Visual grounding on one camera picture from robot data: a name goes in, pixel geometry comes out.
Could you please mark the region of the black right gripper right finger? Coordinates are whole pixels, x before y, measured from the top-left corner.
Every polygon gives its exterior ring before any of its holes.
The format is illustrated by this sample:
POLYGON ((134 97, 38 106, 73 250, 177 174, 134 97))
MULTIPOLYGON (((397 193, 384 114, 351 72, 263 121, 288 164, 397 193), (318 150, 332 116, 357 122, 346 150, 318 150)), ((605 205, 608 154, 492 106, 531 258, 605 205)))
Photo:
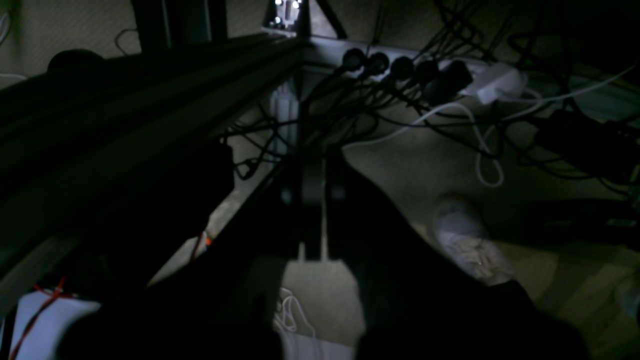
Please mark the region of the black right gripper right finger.
POLYGON ((358 360, 541 360, 544 319, 522 291, 471 278, 346 158, 326 158, 328 248, 359 288, 358 360))

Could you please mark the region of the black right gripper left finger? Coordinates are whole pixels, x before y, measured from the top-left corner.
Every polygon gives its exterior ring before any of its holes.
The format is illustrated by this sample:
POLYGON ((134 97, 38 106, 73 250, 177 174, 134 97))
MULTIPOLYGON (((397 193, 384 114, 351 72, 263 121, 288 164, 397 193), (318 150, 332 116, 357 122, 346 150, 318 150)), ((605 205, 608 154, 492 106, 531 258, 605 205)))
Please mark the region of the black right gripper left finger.
POLYGON ((150 290, 160 354, 179 360, 276 359, 282 278, 299 247, 322 253, 323 160, 318 150, 282 159, 194 262, 150 290))

